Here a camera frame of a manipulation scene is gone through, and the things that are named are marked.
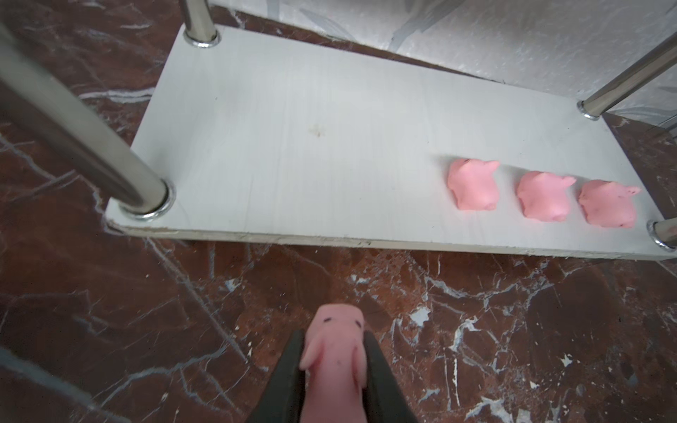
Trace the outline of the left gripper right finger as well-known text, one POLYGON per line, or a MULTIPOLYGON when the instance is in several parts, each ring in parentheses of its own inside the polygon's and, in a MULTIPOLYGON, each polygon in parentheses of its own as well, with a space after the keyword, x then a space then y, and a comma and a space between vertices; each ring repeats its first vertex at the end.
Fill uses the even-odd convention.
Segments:
POLYGON ((364 333, 363 345, 368 359, 368 382, 363 393, 363 405, 368 422, 417 423, 417 418, 371 331, 364 333))

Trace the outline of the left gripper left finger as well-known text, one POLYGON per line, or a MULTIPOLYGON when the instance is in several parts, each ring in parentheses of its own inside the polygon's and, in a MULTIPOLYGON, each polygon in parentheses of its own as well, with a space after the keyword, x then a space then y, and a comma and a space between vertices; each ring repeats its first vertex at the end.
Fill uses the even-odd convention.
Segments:
POLYGON ((300 421, 305 396, 305 373, 299 369, 303 347, 303 331, 293 331, 248 423, 300 421))

